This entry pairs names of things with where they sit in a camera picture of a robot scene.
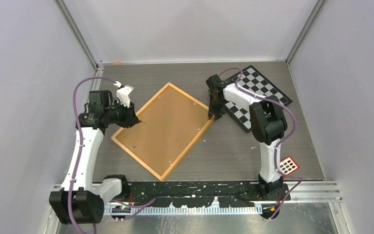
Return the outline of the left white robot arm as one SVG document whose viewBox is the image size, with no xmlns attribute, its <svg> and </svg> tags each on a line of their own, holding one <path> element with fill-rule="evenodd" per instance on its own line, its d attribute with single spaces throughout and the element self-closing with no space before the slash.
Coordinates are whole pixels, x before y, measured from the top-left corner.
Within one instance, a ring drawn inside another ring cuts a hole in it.
<svg viewBox="0 0 374 234">
<path fill-rule="evenodd" d="M 130 186 L 124 175 L 108 175 L 93 187 L 93 173 L 100 144 L 109 125 L 130 128 L 140 119 L 130 100 L 132 90 L 119 89 L 116 97 L 109 90 L 91 91 L 84 112 L 77 118 L 75 148 L 67 175 L 49 203 L 61 224 L 97 224 L 111 200 L 126 201 Z"/>
</svg>

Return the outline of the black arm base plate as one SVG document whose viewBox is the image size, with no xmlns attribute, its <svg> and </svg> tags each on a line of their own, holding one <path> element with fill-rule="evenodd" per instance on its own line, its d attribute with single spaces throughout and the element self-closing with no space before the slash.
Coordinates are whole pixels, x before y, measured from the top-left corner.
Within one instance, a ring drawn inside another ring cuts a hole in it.
<svg viewBox="0 0 374 234">
<path fill-rule="evenodd" d="M 142 205 L 155 198 L 151 206 L 159 208 L 209 207 L 216 201 L 221 208 L 253 207 L 255 201 L 277 205 L 286 191 L 284 184 L 277 192 L 263 195 L 256 181 L 138 181 L 129 182 L 113 199 Z"/>
</svg>

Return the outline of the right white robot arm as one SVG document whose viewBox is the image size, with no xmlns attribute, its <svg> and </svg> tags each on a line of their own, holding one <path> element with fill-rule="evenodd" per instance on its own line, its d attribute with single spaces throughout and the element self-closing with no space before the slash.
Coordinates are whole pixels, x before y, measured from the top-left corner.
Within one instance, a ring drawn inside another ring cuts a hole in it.
<svg viewBox="0 0 374 234">
<path fill-rule="evenodd" d="M 233 102 L 245 109 L 250 116 L 251 132 L 259 142 L 261 169 L 258 175 L 258 191 L 261 198 L 271 200 L 283 186 L 283 175 L 278 170 L 280 152 L 277 145 L 284 138 L 287 122 L 275 96 L 266 98 L 239 86 L 233 81 L 222 81 L 218 75 L 206 80 L 209 88 L 208 118 L 217 120 L 225 114 L 224 106 Z"/>
</svg>

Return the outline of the yellow picture frame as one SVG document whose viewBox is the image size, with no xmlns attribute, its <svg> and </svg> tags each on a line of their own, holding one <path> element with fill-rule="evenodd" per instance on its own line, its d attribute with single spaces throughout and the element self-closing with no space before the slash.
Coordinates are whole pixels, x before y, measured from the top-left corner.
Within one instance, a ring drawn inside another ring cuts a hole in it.
<svg viewBox="0 0 374 234">
<path fill-rule="evenodd" d="M 208 107 L 168 82 L 136 113 L 146 122 L 120 128 L 111 139 L 164 181 L 213 122 Z"/>
</svg>

